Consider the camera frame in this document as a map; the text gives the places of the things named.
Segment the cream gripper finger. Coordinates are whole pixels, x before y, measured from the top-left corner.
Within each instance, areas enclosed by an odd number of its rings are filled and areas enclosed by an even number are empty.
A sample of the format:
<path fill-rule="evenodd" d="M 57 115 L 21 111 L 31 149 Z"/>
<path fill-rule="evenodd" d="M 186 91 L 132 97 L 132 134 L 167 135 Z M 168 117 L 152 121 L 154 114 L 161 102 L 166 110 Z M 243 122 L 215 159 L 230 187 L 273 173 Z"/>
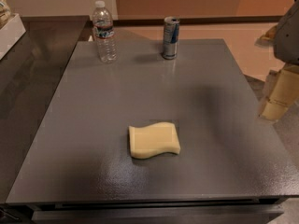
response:
<path fill-rule="evenodd" d="M 286 63 L 278 72 L 271 70 L 263 86 L 259 117 L 277 121 L 299 98 L 299 66 Z"/>
<path fill-rule="evenodd" d="M 277 26 L 273 26 L 270 28 L 265 34 L 261 35 L 255 42 L 256 45 L 267 47 L 267 46 L 272 46 L 275 35 L 277 32 Z"/>

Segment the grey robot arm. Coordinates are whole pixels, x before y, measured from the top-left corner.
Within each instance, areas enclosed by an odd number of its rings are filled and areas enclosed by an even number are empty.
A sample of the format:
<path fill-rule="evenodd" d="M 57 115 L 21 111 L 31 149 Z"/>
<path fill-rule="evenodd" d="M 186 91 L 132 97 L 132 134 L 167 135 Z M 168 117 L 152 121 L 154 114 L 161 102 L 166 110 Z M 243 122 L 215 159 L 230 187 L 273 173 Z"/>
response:
<path fill-rule="evenodd" d="M 274 56 L 284 62 L 282 69 L 271 70 L 266 77 L 259 108 L 261 118 L 277 121 L 299 98 L 299 1 L 255 45 L 272 47 Z"/>

